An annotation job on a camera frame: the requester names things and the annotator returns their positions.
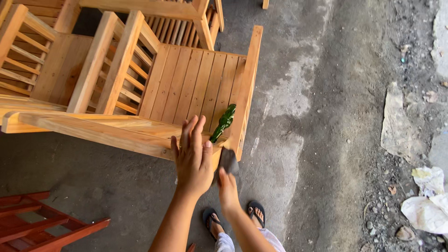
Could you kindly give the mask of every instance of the wooden armchair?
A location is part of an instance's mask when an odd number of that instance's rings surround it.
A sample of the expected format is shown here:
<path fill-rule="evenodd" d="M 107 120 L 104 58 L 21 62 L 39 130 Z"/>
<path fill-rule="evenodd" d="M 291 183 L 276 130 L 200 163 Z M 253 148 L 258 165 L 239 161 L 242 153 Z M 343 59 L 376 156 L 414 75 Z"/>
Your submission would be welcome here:
<path fill-rule="evenodd" d="M 254 26 L 248 54 L 237 55 L 162 44 L 140 11 L 130 12 L 124 29 L 114 13 L 105 12 L 67 112 L 61 112 L 61 107 L 49 111 L 48 104 L 37 105 L 29 98 L 22 98 L 16 105 L 4 109 L 2 131 L 55 131 L 171 159 L 170 137 L 180 136 L 183 120 L 195 114 L 205 115 L 207 122 L 202 132 L 205 142 L 227 106 L 235 103 L 233 124 L 213 145 L 213 160 L 216 168 L 222 146 L 233 149 L 240 160 L 262 32 L 262 26 Z M 112 37 L 116 37 L 119 43 L 110 60 L 107 52 L 110 51 Z M 134 59 L 138 58 L 135 55 L 139 54 L 138 41 L 153 54 L 147 62 L 150 65 L 148 71 L 132 66 Z M 109 67 L 107 73 L 103 71 L 106 65 Z M 144 86 L 130 80 L 130 70 L 146 78 Z M 103 84 L 98 82 L 100 79 L 105 79 Z M 126 81 L 135 84 L 133 90 L 124 88 Z M 99 98 L 95 97 L 95 90 L 100 92 Z M 133 109 L 125 109 L 127 115 L 117 111 L 117 108 L 125 108 L 120 104 L 123 97 L 132 100 L 128 106 L 134 106 Z M 0 109 L 2 99 L 3 104 L 12 99 L 10 96 L 0 98 Z M 91 105 L 96 107 L 95 114 L 87 113 Z M 24 110 L 26 106 L 30 107 L 29 111 Z"/>

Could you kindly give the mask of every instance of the unfinished wooden chair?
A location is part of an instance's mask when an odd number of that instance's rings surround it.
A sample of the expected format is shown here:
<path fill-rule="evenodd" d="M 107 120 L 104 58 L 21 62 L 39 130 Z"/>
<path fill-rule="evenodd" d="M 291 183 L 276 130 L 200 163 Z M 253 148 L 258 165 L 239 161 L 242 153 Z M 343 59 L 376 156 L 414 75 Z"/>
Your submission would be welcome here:
<path fill-rule="evenodd" d="M 209 0 L 79 0 L 82 7 L 122 13 L 140 10 L 162 43 L 197 47 L 199 40 L 201 48 L 213 51 L 218 29 L 224 30 L 224 17 L 221 0 L 215 0 L 215 9 L 209 12 L 208 3 Z"/>
<path fill-rule="evenodd" d="M 0 29 L 0 93 L 68 105 L 92 39 L 57 32 L 13 4 Z"/>
<path fill-rule="evenodd" d="M 172 159 L 170 137 L 180 138 L 182 121 L 193 115 L 207 118 L 202 141 L 211 136 L 229 104 L 236 104 L 233 123 L 213 145 L 217 167 L 221 147 L 231 148 L 241 159 L 250 103 L 255 84 L 262 26 L 254 26 L 247 55 L 214 52 L 162 44 L 144 21 L 140 11 L 131 11 L 121 32 L 117 18 L 105 12 L 95 35 L 79 81 L 66 112 L 15 112 L 8 107 L 2 121 L 5 133 L 55 131 L 151 156 Z M 96 114 L 87 114 L 98 89 L 98 79 L 110 49 L 110 39 L 119 38 L 101 88 Z M 154 54 L 142 95 L 134 99 L 137 109 L 120 115 L 120 94 L 132 68 L 140 40 Z"/>
<path fill-rule="evenodd" d="M 110 218 L 86 224 L 39 202 L 49 196 L 49 191 L 43 191 L 0 198 L 0 251 L 58 252 L 63 246 L 109 225 Z M 30 222 L 23 217 L 41 220 Z M 46 231 L 58 225 L 69 232 L 54 236 Z"/>

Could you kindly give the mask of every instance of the white pants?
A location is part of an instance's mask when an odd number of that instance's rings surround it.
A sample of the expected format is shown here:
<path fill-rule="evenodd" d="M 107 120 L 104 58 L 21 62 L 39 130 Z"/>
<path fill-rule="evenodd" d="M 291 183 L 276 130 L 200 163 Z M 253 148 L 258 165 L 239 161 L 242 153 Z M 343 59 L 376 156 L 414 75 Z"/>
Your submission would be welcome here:
<path fill-rule="evenodd" d="M 266 240 L 274 247 L 277 252 L 285 252 L 283 246 L 277 237 L 266 228 L 258 228 Z M 219 233 L 218 240 L 215 243 L 215 252 L 235 252 L 235 246 L 230 236 L 226 233 Z"/>

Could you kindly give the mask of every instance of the concrete floor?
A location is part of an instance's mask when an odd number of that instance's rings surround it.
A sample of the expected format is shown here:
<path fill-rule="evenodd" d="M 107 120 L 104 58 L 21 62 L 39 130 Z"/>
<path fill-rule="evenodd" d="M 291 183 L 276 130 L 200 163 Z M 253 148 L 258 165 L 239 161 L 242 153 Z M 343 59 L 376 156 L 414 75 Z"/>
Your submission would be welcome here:
<path fill-rule="evenodd" d="M 223 0 L 225 30 L 215 45 L 246 54 L 253 25 L 264 26 L 240 203 L 264 204 L 267 228 L 287 251 L 358 250 L 361 185 L 390 73 L 381 56 L 392 47 L 383 44 L 386 6 L 271 0 L 262 10 L 261 2 Z M 112 219 L 64 251 L 146 251 L 176 187 L 173 162 L 52 132 L 0 135 L 0 160 L 0 196 L 50 190 L 45 202 L 60 211 Z M 198 252 L 214 246 L 201 221 L 207 206 L 220 212 L 217 188 L 193 214 L 189 244 Z M 224 229 L 235 238 L 226 221 Z"/>

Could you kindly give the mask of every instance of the chair seat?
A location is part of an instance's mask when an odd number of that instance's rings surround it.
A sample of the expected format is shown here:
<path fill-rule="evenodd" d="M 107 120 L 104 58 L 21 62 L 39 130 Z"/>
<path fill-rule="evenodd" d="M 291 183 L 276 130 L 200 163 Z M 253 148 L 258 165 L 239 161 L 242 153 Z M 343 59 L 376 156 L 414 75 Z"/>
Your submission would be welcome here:
<path fill-rule="evenodd" d="M 175 125 L 204 115 L 213 132 L 237 103 L 245 63 L 243 55 L 162 44 L 138 115 Z"/>

